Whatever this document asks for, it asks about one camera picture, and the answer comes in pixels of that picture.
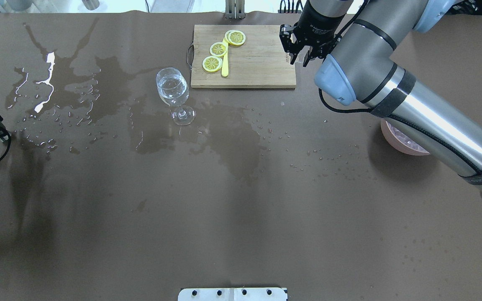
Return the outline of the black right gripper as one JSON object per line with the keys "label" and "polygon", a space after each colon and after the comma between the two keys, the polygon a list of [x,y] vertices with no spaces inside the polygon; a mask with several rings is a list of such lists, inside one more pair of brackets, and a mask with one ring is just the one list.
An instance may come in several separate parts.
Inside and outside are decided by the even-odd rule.
{"label": "black right gripper", "polygon": [[303,59],[303,67],[306,67],[310,61],[316,58],[323,59],[327,57],[336,44],[334,40],[338,26],[338,23],[333,23],[321,29],[314,26],[302,28],[300,23],[280,25],[279,39],[284,52],[291,57],[291,65],[294,65],[298,55],[305,46],[309,46],[309,48]]}

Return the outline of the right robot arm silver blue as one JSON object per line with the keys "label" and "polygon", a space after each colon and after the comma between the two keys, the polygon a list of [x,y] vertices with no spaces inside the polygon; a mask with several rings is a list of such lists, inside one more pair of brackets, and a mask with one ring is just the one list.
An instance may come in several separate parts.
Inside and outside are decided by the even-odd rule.
{"label": "right robot arm silver blue", "polygon": [[281,25],[283,49],[304,65],[323,59],[314,83],[343,105],[360,101],[482,193],[482,127],[390,59],[411,31],[427,32],[453,0],[366,0],[337,32],[350,0],[308,0],[294,25]]}

